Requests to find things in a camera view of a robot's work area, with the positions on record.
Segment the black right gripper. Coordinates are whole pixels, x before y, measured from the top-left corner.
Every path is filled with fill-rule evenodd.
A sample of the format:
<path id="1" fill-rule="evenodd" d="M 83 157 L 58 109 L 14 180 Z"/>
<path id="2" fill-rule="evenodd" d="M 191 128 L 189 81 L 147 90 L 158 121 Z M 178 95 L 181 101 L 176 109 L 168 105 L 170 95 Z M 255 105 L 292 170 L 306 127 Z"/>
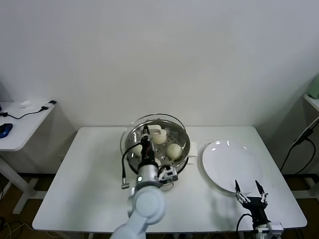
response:
<path id="1" fill-rule="evenodd" d="M 267 224 L 270 221 L 267 218 L 265 209 L 268 205 L 268 193 L 264 191 L 263 186 L 256 180 L 255 181 L 260 197 L 246 197 L 240 189 L 240 186 L 235 180 L 235 194 L 239 203 L 243 203 L 243 207 L 250 211 L 252 215 L 253 224 Z"/>

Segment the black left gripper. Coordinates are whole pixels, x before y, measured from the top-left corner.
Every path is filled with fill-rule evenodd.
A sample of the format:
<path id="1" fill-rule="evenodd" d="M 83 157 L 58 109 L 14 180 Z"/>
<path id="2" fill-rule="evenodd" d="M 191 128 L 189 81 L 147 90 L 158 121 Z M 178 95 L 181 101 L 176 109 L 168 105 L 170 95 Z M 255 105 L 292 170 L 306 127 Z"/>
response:
<path id="1" fill-rule="evenodd" d="M 144 125 L 143 137 L 140 142 L 140 145 L 142 146 L 142 150 L 141 150 L 141 162 L 139 163 L 139 166 L 155 165 L 155 153 L 154 153 L 152 141 L 148 137 L 149 134 L 150 134 L 149 127 L 147 125 Z"/>

